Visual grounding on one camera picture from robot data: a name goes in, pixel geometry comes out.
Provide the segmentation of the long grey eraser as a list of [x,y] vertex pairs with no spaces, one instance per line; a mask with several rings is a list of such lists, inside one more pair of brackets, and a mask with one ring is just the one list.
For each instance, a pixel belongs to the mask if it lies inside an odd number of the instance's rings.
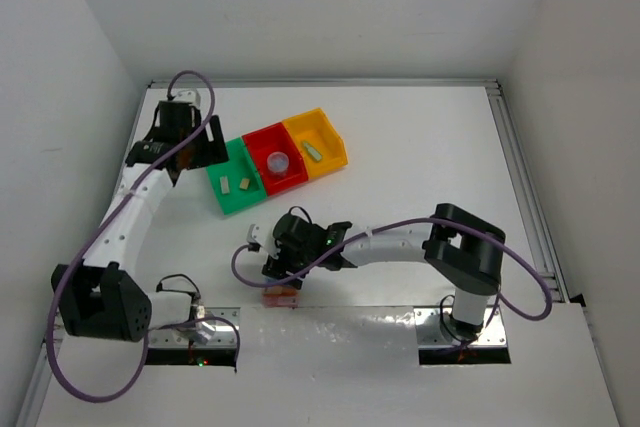
[[219,185],[222,195],[228,195],[230,193],[229,179],[227,176],[221,176],[219,178]]

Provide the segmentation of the orange highlighter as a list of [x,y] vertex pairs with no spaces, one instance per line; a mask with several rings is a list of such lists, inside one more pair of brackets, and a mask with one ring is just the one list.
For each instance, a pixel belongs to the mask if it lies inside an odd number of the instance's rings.
[[265,288],[262,294],[266,297],[296,297],[297,290],[289,286],[272,286]]

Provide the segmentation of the clear jar of clips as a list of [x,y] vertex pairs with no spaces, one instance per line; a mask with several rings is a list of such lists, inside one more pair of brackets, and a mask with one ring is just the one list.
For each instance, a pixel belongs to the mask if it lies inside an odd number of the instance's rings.
[[289,170],[289,156],[281,151],[270,153],[266,158],[267,171],[275,178],[286,177]]

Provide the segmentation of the green highlighter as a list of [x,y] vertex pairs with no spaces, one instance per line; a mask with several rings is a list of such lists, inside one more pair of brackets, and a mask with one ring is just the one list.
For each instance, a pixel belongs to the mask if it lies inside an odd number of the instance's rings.
[[303,141],[302,147],[304,148],[305,152],[308,154],[308,156],[312,159],[313,162],[319,163],[323,160],[322,153],[319,150],[317,150],[308,141]]

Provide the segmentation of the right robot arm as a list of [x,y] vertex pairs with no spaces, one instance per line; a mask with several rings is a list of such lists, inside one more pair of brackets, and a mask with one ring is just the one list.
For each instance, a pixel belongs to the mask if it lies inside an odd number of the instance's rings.
[[424,230],[416,224],[383,229],[358,228],[349,221],[326,227],[292,213],[276,222],[269,239],[274,251],[262,274],[282,280],[297,274],[317,258],[329,271],[373,263],[425,262],[455,288],[447,327],[461,340],[471,340],[484,325],[489,298],[501,285],[504,232],[453,205],[439,204],[436,223]]

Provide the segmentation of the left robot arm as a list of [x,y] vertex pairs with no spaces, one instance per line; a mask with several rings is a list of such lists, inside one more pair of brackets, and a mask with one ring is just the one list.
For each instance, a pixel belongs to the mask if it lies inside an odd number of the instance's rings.
[[205,121],[200,102],[196,90],[159,102],[149,131],[133,143],[104,216],[109,224],[61,294],[58,310],[69,335],[138,342],[152,329],[191,319],[195,294],[144,291],[136,264],[152,219],[180,174],[229,158],[218,116]]

